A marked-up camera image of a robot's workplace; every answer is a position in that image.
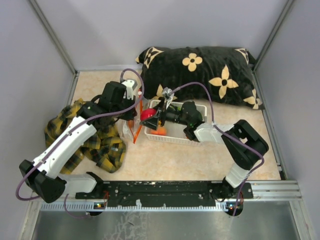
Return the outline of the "red apple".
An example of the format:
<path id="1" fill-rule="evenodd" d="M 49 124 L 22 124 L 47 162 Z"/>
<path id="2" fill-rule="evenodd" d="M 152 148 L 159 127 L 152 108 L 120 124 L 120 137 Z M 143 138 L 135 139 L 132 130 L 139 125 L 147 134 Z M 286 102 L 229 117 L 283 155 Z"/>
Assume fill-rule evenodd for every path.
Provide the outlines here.
<path id="1" fill-rule="evenodd" d="M 145 110 L 143 110 L 140 114 L 140 120 L 141 121 L 145 121 L 148 118 L 153 117 L 155 114 L 157 113 L 157 111 L 153 108 L 147 108 Z"/>

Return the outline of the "white perforated plastic basket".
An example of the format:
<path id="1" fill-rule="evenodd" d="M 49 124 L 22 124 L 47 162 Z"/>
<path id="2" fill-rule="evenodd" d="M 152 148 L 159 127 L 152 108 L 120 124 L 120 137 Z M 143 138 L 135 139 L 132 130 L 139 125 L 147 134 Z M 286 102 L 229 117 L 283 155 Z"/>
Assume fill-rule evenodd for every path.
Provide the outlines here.
<path id="1" fill-rule="evenodd" d="M 149 103 L 149 107 L 153 108 L 158 103 L 160 103 L 160 100 L 151 100 Z M 179 110 L 182 108 L 183 102 L 172 102 L 173 106 L 177 107 Z M 204 122 L 207 122 L 208 118 L 208 108 L 203 104 L 195 104 L 196 109 L 201 113 L 202 120 Z M 153 134 L 151 132 L 150 128 L 144 128 L 144 134 L 146 137 L 151 141 L 157 141 L 157 142 L 166 142 L 166 143 L 172 143 L 172 144 L 181 144 L 181 145 L 189 145 L 189 146 L 199 146 L 201 145 L 200 142 L 196 141 L 190 141 L 185 133 L 183 132 L 183 129 L 186 126 L 173 123 L 173 122 L 165 122 L 164 128 L 166 130 L 165 135 L 157 135 Z"/>

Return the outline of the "clear zip bag orange zipper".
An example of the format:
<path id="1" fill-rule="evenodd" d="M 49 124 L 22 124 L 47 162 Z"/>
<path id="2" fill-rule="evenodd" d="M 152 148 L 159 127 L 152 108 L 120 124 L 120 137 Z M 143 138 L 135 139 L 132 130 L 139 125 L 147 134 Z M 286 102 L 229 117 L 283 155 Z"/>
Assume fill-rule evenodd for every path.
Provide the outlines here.
<path id="1" fill-rule="evenodd" d="M 122 120 L 119 125 L 120 137 L 125 139 L 126 141 L 132 142 L 133 144 L 137 142 L 139 134 L 142 130 L 142 125 L 140 125 L 140 120 L 141 120 L 140 117 L 144 110 L 144 97 L 136 105 L 135 110 L 137 112 L 137 116 L 135 116 L 133 120 L 129 120 L 129 121 Z"/>

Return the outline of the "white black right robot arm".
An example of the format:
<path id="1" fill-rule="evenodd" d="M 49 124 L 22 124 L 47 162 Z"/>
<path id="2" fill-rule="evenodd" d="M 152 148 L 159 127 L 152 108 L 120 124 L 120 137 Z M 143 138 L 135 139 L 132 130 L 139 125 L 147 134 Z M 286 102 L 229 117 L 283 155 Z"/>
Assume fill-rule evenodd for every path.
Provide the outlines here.
<path id="1" fill-rule="evenodd" d="M 156 131 L 167 122 L 185 126 L 183 133 L 190 141 L 225 144 L 234 160 L 223 179 L 223 192 L 229 198 L 235 198 L 241 192 L 241 184 L 251 174 L 256 162 L 269 151 L 267 142 L 246 120 L 231 125 L 205 122 L 194 101 L 177 106 L 161 99 L 140 115 L 140 124 L 150 130 Z"/>

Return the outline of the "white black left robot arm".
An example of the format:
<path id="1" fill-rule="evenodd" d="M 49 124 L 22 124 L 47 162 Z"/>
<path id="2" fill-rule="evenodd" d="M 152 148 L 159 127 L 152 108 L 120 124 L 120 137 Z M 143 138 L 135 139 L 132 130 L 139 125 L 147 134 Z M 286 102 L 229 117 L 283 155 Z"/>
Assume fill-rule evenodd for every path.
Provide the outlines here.
<path id="1" fill-rule="evenodd" d="M 136 91 L 133 79 L 108 82 L 102 94 L 91 101 L 76 100 L 48 123 L 47 149 L 19 165 L 24 182 L 38 198 L 50 204 L 71 194 L 95 199 L 103 195 L 100 177 L 92 172 L 73 174 L 73 170 L 84 157 L 110 172 L 120 167 L 126 146 L 114 127 L 115 121 L 136 117 Z"/>

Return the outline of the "orange tangerine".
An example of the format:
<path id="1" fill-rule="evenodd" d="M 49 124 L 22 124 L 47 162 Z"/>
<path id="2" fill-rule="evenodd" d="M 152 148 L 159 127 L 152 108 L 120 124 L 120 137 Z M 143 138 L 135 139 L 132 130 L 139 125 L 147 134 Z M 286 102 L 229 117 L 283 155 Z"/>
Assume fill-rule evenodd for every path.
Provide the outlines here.
<path id="1" fill-rule="evenodd" d="M 153 135 L 165 136 L 167 134 L 167 130 L 164 127 L 158 127 L 157 130 L 152 131 Z"/>

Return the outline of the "yellow black plaid shirt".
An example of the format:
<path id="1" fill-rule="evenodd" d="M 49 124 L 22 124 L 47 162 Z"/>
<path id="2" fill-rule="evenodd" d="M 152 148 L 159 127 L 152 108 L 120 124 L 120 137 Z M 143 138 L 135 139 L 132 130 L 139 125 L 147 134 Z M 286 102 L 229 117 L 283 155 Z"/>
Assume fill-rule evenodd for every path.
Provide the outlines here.
<path id="1" fill-rule="evenodd" d="M 85 104 L 83 99 L 68 105 L 44 129 L 45 145 L 48 148 L 70 125 L 77 112 Z M 81 147 L 69 158 L 61 169 L 62 174 L 71 174 L 84 158 L 93 161 L 97 167 L 108 173 L 114 173 L 123 164 L 127 146 L 120 138 L 116 121 L 113 118 L 99 118 L 93 122 L 97 124 L 97 132 L 86 140 Z"/>

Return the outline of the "black floral plush pillow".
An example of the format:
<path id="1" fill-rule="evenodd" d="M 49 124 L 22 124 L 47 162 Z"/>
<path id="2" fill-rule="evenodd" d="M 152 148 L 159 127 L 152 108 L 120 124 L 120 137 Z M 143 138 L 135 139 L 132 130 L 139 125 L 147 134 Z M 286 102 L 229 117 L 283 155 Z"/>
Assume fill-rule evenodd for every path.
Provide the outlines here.
<path id="1" fill-rule="evenodd" d="M 253 83 L 252 67 L 256 63 L 243 47 L 151 46 L 135 59 L 142 65 L 144 97 L 159 99 L 165 88 L 172 90 L 191 83 L 174 94 L 174 100 L 212 99 L 221 104 L 263 110 L 263 102 Z"/>

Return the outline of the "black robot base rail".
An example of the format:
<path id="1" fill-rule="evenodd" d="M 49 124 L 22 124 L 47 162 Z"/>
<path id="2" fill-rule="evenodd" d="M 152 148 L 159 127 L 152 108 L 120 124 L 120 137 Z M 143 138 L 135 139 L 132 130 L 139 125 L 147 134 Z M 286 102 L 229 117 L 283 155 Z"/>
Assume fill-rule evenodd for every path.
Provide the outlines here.
<path id="1" fill-rule="evenodd" d="M 214 207 L 216 200 L 235 199 L 238 188 L 222 181 L 100 181 L 78 200 L 105 200 L 108 207 Z"/>

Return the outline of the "aluminium frame rail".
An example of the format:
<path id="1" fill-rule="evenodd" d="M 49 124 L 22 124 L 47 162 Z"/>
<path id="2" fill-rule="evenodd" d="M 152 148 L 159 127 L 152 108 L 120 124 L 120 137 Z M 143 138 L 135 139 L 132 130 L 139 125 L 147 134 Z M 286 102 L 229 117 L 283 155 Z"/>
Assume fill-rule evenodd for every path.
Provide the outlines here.
<path id="1" fill-rule="evenodd" d="M 241 194 L 235 199 L 218 199 L 215 206 L 198 207 L 142 207 L 139 200 L 136 206 L 109 207 L 106 200 L 102 199 L 76 199 L 76 196 L 69 196 L 67 200 L 63 197 L 53 203 L 43 203 L 42 211 L 60 212 L 67 210 L 70 213 L 88 212 L 225 212 L 232 214 L 235 203 L 243 209 L 245 203 L 250 202 L 278 202 L 278 201 L 300 201 L 302 195 L 298 183 L 293 180 L 270 180 L 270 181 L 247 181 L 242 187 Z"/>

